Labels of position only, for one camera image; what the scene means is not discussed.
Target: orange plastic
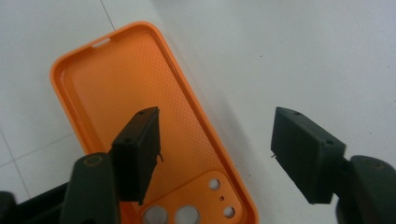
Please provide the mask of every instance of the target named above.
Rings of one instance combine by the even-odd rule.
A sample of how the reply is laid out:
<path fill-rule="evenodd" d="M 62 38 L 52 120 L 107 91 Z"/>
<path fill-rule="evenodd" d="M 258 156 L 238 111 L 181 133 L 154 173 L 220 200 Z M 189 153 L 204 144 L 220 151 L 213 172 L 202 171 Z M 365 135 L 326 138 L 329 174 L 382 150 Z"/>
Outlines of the orange plastic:
<path fill-rule="evenodd" d="M 87 154 L 108 151 L 137 111 L 160 108 L 159 161 L 143 206 L 121 203 L 123 223 L 143 223 L 159 205 L 197 208 L 201 223 L 258 223 L 258 213 L 161 33 L 136 22 L 61 57 L 50 78 Z M 217 179 L 219 189 L 209 187 Z M 223 215 L 231 206 L 233 217 Z"/>

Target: circular hole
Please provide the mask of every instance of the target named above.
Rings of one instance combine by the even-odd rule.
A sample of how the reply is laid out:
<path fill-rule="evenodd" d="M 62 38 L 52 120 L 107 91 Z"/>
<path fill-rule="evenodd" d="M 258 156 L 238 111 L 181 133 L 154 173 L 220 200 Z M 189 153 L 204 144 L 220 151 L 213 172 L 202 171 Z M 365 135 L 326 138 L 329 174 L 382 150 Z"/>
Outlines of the circular hole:
<path fill-rule="evenodd" d="M 160 206 L 150 207 L 143 216 L 144 224 L 166 224 L 168 213 Z"/>
<path fill-rule="evenodd" d="M 209 188 L 212 190 L 218 190 L 220 188 L 220 182 L 217 179 L 211 179 L 209 181 Z"/>
<path fill-rule="evenodd" d="M 195 207 L 186 205 L 177 210 L 175 218 L 176 224 L 198 224 L 201 216 Z"/>
<path fill-rule="evenodd" d="M 231 206 L 228 206 L 228 207 L 224 208 L 223 214 L 227 218 L 232 218 L 235 216 L 235 209 L 233 209 L 233 207 L 231 207 Z"/>

